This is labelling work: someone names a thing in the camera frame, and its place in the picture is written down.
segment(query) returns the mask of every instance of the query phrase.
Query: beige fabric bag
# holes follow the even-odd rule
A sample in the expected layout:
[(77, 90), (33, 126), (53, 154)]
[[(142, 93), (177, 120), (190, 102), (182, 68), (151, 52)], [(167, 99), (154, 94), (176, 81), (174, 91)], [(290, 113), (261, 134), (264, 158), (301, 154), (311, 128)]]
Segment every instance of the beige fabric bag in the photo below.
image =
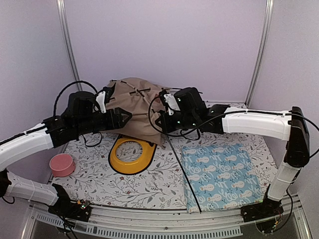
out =
[[(110, 102), (106, 104), (107, 109), (121, 107), (132, 113), (132, 118), (121, 129), (110, 130), (110, 132), (124, 134), (130, 137), (142, 139), (161, 145), (160, 133), (149, 123), (148, 109), (152, 99), (159, 95), (163, 89), (169, 89), (159, 85), (154, 85), (140, 78), (125, 78), (117, 81), (110, 81), (108, 87), (115, 85), (114, 93)], [(160, 100), (154, 101), (151, 114), (152, 123), (160, 116), (159, 110), (164, 110)]]

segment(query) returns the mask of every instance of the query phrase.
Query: floral pattern surface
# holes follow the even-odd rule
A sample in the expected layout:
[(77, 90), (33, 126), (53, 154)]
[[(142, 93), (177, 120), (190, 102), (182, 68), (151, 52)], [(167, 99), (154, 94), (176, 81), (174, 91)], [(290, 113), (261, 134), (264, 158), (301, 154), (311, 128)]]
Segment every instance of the floral pattern surface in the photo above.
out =
[[(244, 107), (243, 104), (231, 105)], [(52, 183), (62, 185), (71, 199), (85, 199), (96, 205), (186, 209), (183, 173), (165, 136), (162, 135), (163, 146), (157, 146), (150, 166), (137, 175), (121, 175), (110, 167), (108, 155), (118, 135), (102, 133), (102, 136), (101, 144), (93, 148), (86, 147), (83, 138), (70, 142), (65, 152), (72, 155), (76, 169), (68, 177), (53, 178)], [(196, 133), (189, 135), (189, 138), (192, 136), (196, 138)], [(99, 134), (88, 134), (85, 137), (88, 145), (100, 139)], [(179, 159), (183, 146), (242, 144), (254, 165), (263, 193), (277, 172), (264, 139), (258, 135), (202, 133), (196, 141), (183, 137), (170, 137), (170, 140)], [(123, 161), (132, 161), (138, 158), (141, 150), (139, 145), (127, 143), (122, 144), (122, 149), (118, 148), (116, 155)]]

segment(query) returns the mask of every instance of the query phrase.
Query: white wall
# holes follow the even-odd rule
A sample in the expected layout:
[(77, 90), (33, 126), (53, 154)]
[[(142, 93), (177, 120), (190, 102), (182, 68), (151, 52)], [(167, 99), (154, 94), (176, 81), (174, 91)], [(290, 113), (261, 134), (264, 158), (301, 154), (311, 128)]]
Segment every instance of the white wall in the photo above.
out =
[(244, 102), (266, 0), (68, 0), (80, 79), (97, 87), (140, 77)]
[[(0, 140), (52, 116), (55, 97), (71, 81), (56, 1), (0, 1)], [(67, 95), (59, 112), (66, 106)], [(9, 170), (47, 182), (48, 162), (57, 152), (38, 153)], [(0, 199), (1, 239), (20, 237), (26, 207), (26, 200), (7, 205)]]
[[(302, 108), (319, 125), (319, 1), (276, 0), (257, 89), (251, 108)], [(319, 147), (319, 133), (309, 126), (311, 152)], [(279, 164), (285, 143), (267, 139)], [(293, 185), (298, 191), (314, 238), (319, 238), (319, 155), (301, 171)]]

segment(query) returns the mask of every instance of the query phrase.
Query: blue cloth with snowman pattern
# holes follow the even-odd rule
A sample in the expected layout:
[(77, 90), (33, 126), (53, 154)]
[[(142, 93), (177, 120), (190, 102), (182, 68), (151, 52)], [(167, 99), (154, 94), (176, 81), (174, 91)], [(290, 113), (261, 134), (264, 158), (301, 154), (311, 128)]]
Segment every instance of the blue cloth with snowman pattern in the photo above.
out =
[[(203, 212), (241, 207), (262, 200), (261, 188), (243, 145), (182, 148), (182, 164)], [(189, 213), (199, 212), (185, 182)]]

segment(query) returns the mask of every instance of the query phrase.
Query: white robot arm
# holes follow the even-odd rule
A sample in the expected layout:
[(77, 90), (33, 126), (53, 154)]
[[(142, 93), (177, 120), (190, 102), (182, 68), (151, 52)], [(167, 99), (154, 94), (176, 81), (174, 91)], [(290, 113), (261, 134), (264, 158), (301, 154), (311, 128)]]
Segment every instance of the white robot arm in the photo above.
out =
[(167, 111), (162, 112), (156, 125), (162, 128), (160, 132), (168, 136), (177, 129), (192, 129), (180, 135), (185, 136), (194, 130), (200, 130), (219, 134), (259, 134), (287, 141), (284, 161), (268, 187), (263, 202), (241, 208), (244, 221), (258, 220), (283, 212), (281, 199), (310, 159), (309, 133), (300, 108), (293, 107), (291, 111), (281, 112), (254, 111), (229, 105), (213, 105), (207, 108), (196, 88), (185, 88), (174, 95), (162, 91), (159, 98)]
[(29, 155), (78, 139), (82, 134), (122, 128), (132, 114), (121, 108), (106, 110), (105, 103), (111, 94), (112, 88), (104, 88), (96, 95), (84, 91), (72, 93), (61, 116), (45, 119), (35, 127), (0, 142), (0, 197), (41, 202), (52, 206), (60, 215), (72, 214), (77, 220), (87, 221), (90, 207), (78, 210), (82, 205), (72, 203), (60, 185), (33, 182), (8, 172), (6, 168)]

